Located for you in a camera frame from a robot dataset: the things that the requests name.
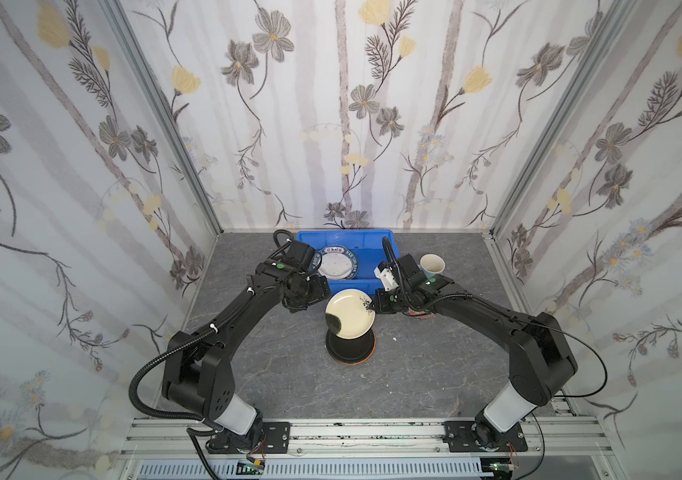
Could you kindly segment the black glossy plate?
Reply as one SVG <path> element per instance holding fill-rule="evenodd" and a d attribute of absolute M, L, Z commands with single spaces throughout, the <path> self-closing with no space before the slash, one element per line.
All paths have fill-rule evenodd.
<path fill-rule="evenodd" d="M 359 365 L 367 361 L 376 348 L 376 336 L 373 330 L 355 339 L 343 339 L 331 331 L 326 333 L 325 346 L 328 354 L 344 365 Z"/>

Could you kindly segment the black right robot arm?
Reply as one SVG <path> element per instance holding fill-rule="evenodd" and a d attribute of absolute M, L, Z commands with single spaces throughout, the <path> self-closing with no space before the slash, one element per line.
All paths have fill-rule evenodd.
<path fill-rule="evenodd" d="M 557 320 L 501 307 L 443 275 L 428 277 L 404 263 L 382 262 L 374 270 L 382 287 L 370 308 L 377 314 L 409 310 L 451 318 L 484 335 L 508 355 L 508 380 L 475 416 L 475 435 L 490 443 L 548 403 L 577 373 L 574 354 Z"/>

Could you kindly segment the cream yellow plate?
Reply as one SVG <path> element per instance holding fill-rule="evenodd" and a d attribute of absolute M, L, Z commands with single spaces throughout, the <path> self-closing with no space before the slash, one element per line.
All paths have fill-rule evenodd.
<path fill-rule="evenodd" d="M 325 318 L 331 334 L 344 340 L 362 337 L 375 320 L 372 299 L 357 289 L 339 291 L 329 300 Z"/>

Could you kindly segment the clear glass plate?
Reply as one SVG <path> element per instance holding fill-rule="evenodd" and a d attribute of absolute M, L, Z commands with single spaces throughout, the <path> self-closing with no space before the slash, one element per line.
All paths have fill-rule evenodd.
<path fill-rule="evenodd" d="M 346 280 L 356 274 L 357 260 L 347 251 L 324 251 L 319 272 L 329 280 Z"/>

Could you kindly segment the white plate green rim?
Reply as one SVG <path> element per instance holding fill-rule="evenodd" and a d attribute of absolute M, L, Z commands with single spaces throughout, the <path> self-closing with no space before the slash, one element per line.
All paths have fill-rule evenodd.
<path fill-rule="evenodd" d="M 350 280 L 357 275 L 359 261 L 351 249 L 329 245 L 315 252 L 313 269 L 328 280 Z"/>

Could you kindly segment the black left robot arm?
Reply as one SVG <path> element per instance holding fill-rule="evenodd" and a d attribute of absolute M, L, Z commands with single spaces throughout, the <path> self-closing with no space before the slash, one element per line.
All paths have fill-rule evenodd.
<path fill-rule="evenodd" d="M 328 280 L 285 264 L 266 263 L 250 275 L 245 289 L 208 325 L 180 332 L 164 361 L 162 396 L 206 425 L 248 436 L 258 427 L 259 411 L 235 393 L 232 359 L 260 322 L 278 305 L 296 312 L 329 299 Z"/>

